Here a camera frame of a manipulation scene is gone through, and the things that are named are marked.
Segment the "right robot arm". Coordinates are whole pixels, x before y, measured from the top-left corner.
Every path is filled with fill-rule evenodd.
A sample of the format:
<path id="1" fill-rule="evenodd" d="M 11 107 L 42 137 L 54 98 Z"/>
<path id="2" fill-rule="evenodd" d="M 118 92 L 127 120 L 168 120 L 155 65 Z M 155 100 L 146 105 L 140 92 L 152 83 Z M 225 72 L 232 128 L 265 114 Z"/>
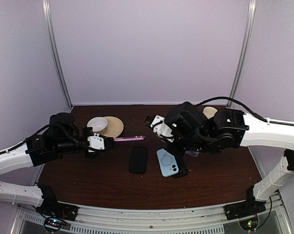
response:
<path id="1" fill-rule="evenodd" d="M 166 143 L 164 150 L 177 159 L 187 151 L 213 154 L 249 146 L 285 150 L 276 167 L 247 190 L 244 202 L 225 206 L 229 215 L 265 211 L 270 196 L 294 177 L 294 122 L 264 118 L 248 107 L 246 110 L 222 109 L 207 117 L 195 105 L 184 102 L 165 117 L 150 115 L 145 119 L 146 126 Z"/>

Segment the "lavender phone case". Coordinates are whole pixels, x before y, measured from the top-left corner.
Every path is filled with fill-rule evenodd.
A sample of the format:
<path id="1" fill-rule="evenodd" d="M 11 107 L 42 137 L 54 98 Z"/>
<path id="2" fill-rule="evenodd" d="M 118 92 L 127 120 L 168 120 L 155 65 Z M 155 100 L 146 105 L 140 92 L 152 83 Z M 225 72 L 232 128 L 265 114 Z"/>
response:
<path id="1" fill-rule="evenodd" d="M 199 152 L 195 152 L 195 151 L 186 151 L 185 152 L 187 155 L 193 156 L 193 157 L 197 157 L 199 155 Z"/>

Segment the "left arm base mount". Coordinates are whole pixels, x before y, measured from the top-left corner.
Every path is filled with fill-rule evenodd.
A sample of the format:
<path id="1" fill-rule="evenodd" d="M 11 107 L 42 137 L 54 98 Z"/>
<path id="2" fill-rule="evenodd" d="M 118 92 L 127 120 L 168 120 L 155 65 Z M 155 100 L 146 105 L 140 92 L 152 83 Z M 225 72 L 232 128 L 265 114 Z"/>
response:
<path id="1" fill-rule="evenodd" d="M 75 221 L 78 213 L 76 205 L 59 202 L 50 186 L 39 186 L 39 188 L 43 202 L 34 209 L 44 218 L 43 227 L 47 232 L 53 234 L 67 225 L 67 221 Z"/>

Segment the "pink phone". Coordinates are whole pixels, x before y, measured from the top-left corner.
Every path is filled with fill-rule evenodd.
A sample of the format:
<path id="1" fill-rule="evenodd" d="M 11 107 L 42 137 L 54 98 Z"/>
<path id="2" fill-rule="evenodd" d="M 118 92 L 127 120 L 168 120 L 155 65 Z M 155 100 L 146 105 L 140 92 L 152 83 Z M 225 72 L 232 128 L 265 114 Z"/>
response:
<path id="1" fill-rule="evenodd" d="M 115 142 L 126 142 L 126 141 L 140 141 L 144 140 L 145 136 L 133 136 L 133 137 L 117 137 L 114 139 Z"/>

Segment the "black cased phone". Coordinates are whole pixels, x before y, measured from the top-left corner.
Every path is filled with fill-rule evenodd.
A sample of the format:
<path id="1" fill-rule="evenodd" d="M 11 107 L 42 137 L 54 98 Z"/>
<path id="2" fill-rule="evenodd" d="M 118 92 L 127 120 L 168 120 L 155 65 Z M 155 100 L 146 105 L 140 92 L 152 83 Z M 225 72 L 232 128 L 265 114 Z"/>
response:
<path id="1" fill-rule="evenodd" d="M 130 161 L 129 172 L 133 174 L 144 174 L 147 169 L 147 148 L 133 147 Z"/>

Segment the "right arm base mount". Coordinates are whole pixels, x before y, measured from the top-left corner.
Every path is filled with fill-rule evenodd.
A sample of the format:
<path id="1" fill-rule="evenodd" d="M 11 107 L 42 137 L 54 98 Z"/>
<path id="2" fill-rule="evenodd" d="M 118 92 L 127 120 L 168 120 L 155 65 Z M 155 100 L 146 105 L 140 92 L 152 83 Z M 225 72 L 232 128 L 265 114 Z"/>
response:
<path id="1" fill-rule="evenodd" d="M 255 232 L 260 229 L 268 220 L 272 212 L 272 198 L 269 197 L 270 208 L 266 218 L 260 221 L 258 214 L 266 211 L 266 202 L 256 201 L 254 196 L 254 186 L 246 191 L 246 199 L 242 202 L 225 205 L 224 212 L 227 220 L 242 219 L 239 221 L 240 227 L 248 232 Z"/>

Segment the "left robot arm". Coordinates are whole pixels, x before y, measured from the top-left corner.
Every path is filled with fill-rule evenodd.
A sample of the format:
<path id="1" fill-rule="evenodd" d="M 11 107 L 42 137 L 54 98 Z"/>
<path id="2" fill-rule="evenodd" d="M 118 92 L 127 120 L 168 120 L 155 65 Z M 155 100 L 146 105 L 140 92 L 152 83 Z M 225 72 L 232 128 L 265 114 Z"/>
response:
<path id="1" fill-rule="evenodd" d="M 66 155 L 83 153 L 93 159 L 100 151 L 112 149 L 114 139 L 95 134 L 91 127 L 80 131 L 74 116 L 58 113 L 24 141 L 0 151 L 0 175 L 17 169 L 43 165 Z M 43 208 L 50 216 L 61 212 L 61 205 L 49 186 L 22 186 L 0 181 L 0 201 Z"/>

